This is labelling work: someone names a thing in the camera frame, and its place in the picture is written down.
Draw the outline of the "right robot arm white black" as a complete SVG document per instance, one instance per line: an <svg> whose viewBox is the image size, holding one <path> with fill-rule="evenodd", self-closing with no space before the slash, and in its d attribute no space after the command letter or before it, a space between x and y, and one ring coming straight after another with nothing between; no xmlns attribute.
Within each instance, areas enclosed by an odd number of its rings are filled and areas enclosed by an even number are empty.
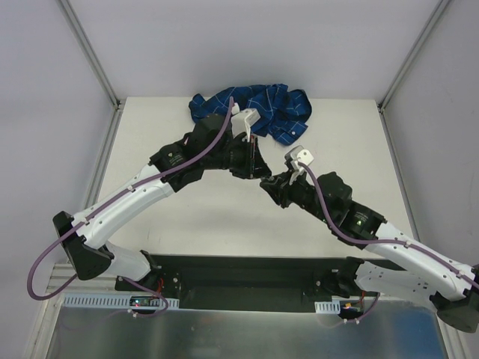
<svg viewBox="0 0 479 359"><path fill-rule="evenodd" d="M339 295L378 292L426 307L458 331L478 329L478 267L432 250L355 202L352 188L335 172L309 182L306 174L287 171L263 178L260 187L278 206L297 205L325 223L343 243L398 267L386 269L352 258L336 275Z"/></svg>

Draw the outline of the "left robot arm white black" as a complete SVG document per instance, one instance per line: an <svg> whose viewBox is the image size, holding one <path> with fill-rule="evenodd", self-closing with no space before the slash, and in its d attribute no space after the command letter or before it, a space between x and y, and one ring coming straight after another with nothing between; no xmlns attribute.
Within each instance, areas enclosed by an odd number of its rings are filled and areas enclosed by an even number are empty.
<svg viewBox="0 0 479 359"><path fill-rule="evenodd" d="M243 180L271 175L251 131L260 116L253 109L230 120L209 114L180 140L163 146L132 179L92 207L53 218L76 276L91 280L102 274L127 277L143 291L158 282L156 264L146 251L133 251L109 240L149 206L200 180L206 170L229 171Z"/></svg>

